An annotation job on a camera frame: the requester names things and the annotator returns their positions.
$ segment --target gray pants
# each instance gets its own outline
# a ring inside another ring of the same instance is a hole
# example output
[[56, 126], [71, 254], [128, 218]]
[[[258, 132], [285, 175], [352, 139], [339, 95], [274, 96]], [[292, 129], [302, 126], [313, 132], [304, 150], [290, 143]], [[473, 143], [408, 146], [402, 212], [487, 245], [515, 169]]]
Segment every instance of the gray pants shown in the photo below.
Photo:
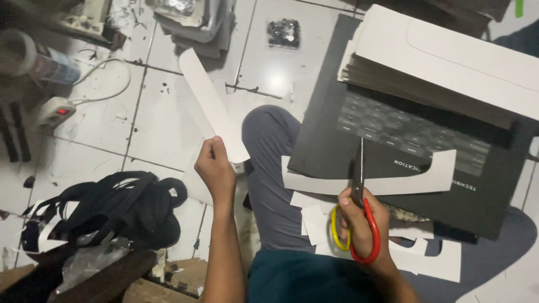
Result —
[[[301, 236], [301, 212], [290, 206], [293, 190], [284, 187], [281, 174], [281, 155], [290, 156], [300, 128], [289, 112], [270, 105], [254, 109], [243, 122], [242, 139], [251, 156], [245, 163], [248, 192], [265, 250], [315, 251], [308, 237]], [[462, 244], [460, 283], [402, 274], [426, 302], [453, 303], [517, 261], [536, 237], [534, 222], [510, 207], [498, 241], [480, 238], [476, 245]], [[439, 242], [429, 240], [427, 256], [439, 253]]]

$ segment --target white cable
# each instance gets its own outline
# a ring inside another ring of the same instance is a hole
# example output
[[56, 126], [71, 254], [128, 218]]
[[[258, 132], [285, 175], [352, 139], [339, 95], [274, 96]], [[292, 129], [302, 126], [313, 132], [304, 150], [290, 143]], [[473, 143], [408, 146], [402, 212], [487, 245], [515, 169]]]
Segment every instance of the white cable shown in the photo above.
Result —
[[123, 93], [127, 87], [129, 87], [129, 84], [131, 83], [131, 70], [129, 69], [129, 66], [127, 65], [127, 63], [122, 60], [122, 59], [119, 59], [119, 58], [108, 58], [108, 59], [105, 59], [99, 63], [97, 63], [94, 67], [92, 67], [91, 70], [89, 70], [86, 74], [84, 74], [79, 80], [77, 80], [75, 83], [73, 83], [73, 86], [77, 85], [77, 84], [80, 84], [81, 82], [84, 81], [84, 79], [86, 79], [90, 74], [92, 74], [96, 69], [99, 68], [99, 66], [101, 66], [102, 64], [106, 63], [106, 62], [110, 62], [110, 61], [119, 61], [119, 62], [122, 62], [122, 64], [126, 67], [127, 69], [127, 82], [126, 84], [122, 87], [121, 90], [119, 90], [117, 93], [115, 94], [112, 94], [110, 96], [107, 96], [107, 97], [103, 97], [103, 98], [97, 98], [97, 99], [76, 99], [76, 100], [70, 100], [71, 102], [77, 102], [77, 101], [80, 101], [79, 103], [75, 104], [75, 106], [79, 106], [81, 104], [84, 104], [84, 103], [90, 103], [90, 102], [96, 102], [96, 101], [102, 101], [102, 100], [107, 100], [107, 99], [110, 99], [110, 98], [114, 98], [116, 97], [117, 95]]

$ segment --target scissor blade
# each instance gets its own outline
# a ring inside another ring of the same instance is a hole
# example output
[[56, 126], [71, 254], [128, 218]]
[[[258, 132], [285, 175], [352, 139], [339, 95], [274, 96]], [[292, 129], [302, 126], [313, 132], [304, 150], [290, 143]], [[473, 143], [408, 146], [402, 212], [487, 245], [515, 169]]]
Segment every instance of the scissor blade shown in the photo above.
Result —
[[363, 208], [363, 167], [364, 167], [364, 151], [363, 151], [363, 138], [361, 138], [360, 145], [357, 147], [356, 160], [354, 164], [354, 178], [352, 179], [352, 193], [350, 197], [352, 201]]

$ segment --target person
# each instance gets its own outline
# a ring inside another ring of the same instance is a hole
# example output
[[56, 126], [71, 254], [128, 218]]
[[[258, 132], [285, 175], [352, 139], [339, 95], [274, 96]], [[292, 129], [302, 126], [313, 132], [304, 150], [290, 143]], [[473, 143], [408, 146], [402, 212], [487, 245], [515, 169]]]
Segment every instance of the person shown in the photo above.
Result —
[[[248, 287], [233, 214], [236, 175], [223, 140], [216, 136], [204, 141], [195, 170], [213, 198], [213, 225], [203, 301], [418, 302], [416, 289], [427, 302], [455, 302], [507, 268], [535, 241], [533, 221], [512, 208], [497, 242], [480, 239], [477, 245], [462, 244], [461, 283], [399, 272], [389, 254], [388, 211], [365, 189], [381, 234], [378, 258], [360, 266], [314, 254], [316, 247], [301, 235], [300, 209], [290, 205], [293, 190], [284, 187], [281, 174], [281, 156], [291, 154], [300, 127], [297, 119], [277, 106], [258, 107], [243, 123], [242, 140], [251, 157], [244, 164], [247, 188], [261, 243]], [[338, 197], [343, 210], [340, 237], [345, 239], [345, 229], [350, 228], [356, 253], [366, 257], [372, 233], [361, 210], [350, 203], [350, 192], [344, 189]]]

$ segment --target yellow scissor handle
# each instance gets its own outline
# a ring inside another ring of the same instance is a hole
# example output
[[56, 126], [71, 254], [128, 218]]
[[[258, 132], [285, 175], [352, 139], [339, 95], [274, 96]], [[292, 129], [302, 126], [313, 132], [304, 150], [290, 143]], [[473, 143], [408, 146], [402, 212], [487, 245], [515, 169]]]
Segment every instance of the yellow scissor handle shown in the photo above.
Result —
[[346, 246], [341, 243], [341, 241], [338, 238], [337, 234], [337, 210], [339, 206], [338, 204], [335, 205], [333, 210], [331, 211], [331, 235], [333, 236], [333, 240], [335, 241], [335, 244], [337, 244], [337, 247], [342, 249], [343, 251], [349, 251], [350, 250], [350, 230], [347, 230], [348, 237], [346, 238]]

